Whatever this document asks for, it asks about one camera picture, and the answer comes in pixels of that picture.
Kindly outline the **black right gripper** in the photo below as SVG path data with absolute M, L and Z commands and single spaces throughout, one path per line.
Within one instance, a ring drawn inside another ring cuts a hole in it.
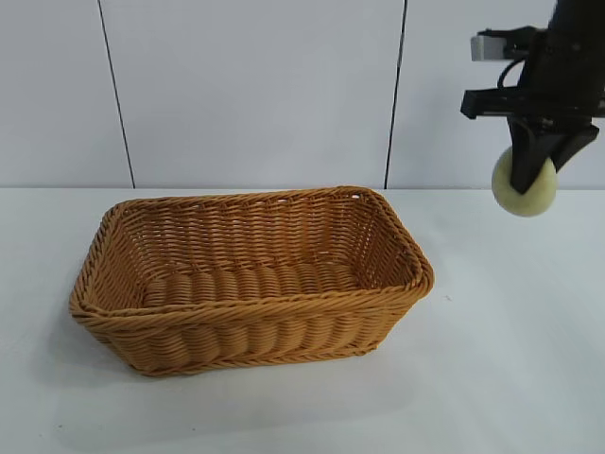
M 514 85 L 505 73 L 490 89 L 467 90 L 461 113 L 590 120 L 604 115 L 604 32 L 602 30 L 482 30 L 471 38 L 473 61 L 509 61 L 523 69 Z M 545 166 L 554 174 L 594 141 L 590 134 L 565 136 L 509 117 L 510 185 L 525 195 Z

